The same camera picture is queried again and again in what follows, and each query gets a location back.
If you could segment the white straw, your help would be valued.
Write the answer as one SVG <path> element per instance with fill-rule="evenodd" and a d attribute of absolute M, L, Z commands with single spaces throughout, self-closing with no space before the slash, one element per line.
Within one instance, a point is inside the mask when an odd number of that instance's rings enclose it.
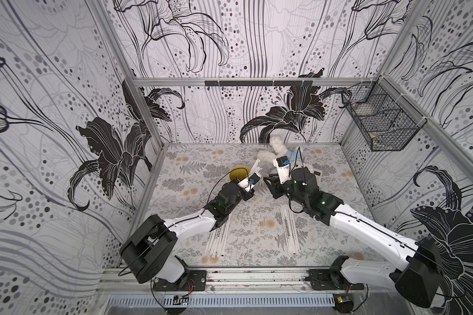
<path fill-rule="evenodd" d="M 289 217 L 287 215 L 287 208 L 286 206 L 281 206 L 280 210 L 281 210 L 281 217 L 282 217 L 282 225 L 285 232 L 286 250 L 287 250 L 287 253 L 291 256 L 293 254 L 292 252 L 293 248 L 291 247 L 291 243 L 290 243 L 290 227 L 289 227 Z"/>
<path fill-rule="evenodd" d="M 256 159 L 254 165 L 251 167 L 250 171 L 247 174 L 247 177 L 251 177 L 252 175 L 256 175 L 258 177 L 262 177 L 260 174 L 261 167 L 260 167 L 260 159 Z"/>
<path fill-rule="evenodd" d="M 206 244 L 206 254 L 210 257 L 216 256 L 219 252 L 220 247 L 222 246 L 224 226 L 219 227 L 218 229 L 211 231 L 209 239 Z"/>
<path fill-rule="evenodd" d="M 299 253 L 300 246 L 299 246 L 299 239 L 298 239 L 298 233 L 296 229 L 296 223 L 294 220 L 294 215 L 295 215 L 295 212 L 290 209 L 289 217 L 290 217 L 290 225 L 291 225 L 291 230 L 292 230 L 292 242 L 294 246 L 294 254 L 297 255 Z"/>
<path fill-rule="evenodd" d="M 220 257 L 223 257 L 225 255 L 225 247 L 226 247 L 227 237 L 230 230 L 230 225 L 231 225 L 231 215 L 228 216 L 227 221 L 222 225 L 219 231 L 218 246 L 217 246 L 216 253 Z"/>

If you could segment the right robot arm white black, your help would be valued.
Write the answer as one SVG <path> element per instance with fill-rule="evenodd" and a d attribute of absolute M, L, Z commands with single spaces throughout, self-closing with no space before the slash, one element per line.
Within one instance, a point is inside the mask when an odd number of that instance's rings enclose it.
<path fill-rule="evenodd" d="M 359 284 L 384 287 L 418 307 L 431 307 L 443 279 L 440 251 L 432 237 L 415 241 L 370 220 L 320 190 L 316 176 L 306 167 L 293 170 L 285 181 L 275 175 L 264 182 L 275 199 L 284 196 L 296 202 L 312 219 L 349 234 L 384 257 L 383 261 L 338 257 L 328 270 L 331 286 L 340 290 Z"/>

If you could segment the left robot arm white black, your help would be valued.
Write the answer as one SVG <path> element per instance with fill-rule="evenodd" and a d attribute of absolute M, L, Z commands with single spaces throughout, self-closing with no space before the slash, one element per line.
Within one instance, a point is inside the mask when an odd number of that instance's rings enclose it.
<path fill-rule="evenodd" d="M 119 250 L 126 269 L 140 284 L 153 278 L 184 283 L 187 265 L 172 256 L 177 242 L 221 228 L 241 201 L 254 196 L 254 187 L 259 182 L 256 173 L 241 181 L 234 178 L 201 210 L 184 217 L 164 220 L 158 215 L 149 216 Z"/>

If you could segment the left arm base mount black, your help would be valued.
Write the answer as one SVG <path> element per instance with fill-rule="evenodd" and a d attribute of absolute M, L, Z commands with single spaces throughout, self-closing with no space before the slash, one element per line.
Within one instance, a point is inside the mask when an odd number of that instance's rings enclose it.
<path fill-rule="evenodd" d="M 179 257 L 169 257 L 152 283 L 159 292 L 199 292 L 206 288 L 207 271 L 192 269 Z"/>

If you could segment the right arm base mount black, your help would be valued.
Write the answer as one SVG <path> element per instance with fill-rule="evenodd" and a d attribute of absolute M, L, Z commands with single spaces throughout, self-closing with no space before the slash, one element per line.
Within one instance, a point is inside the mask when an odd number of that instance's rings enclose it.
<path fill-rule="evenodd" d="M 350 283 L 341 273 L 342 264 L 349 259 L 348 256 L 342 255 L 336 258 L 331 266 L 327 269 L 309 269 L 305 281 L 315 291 L 327 290 L 363 290 L 365 286 L 362 283 Z"/>

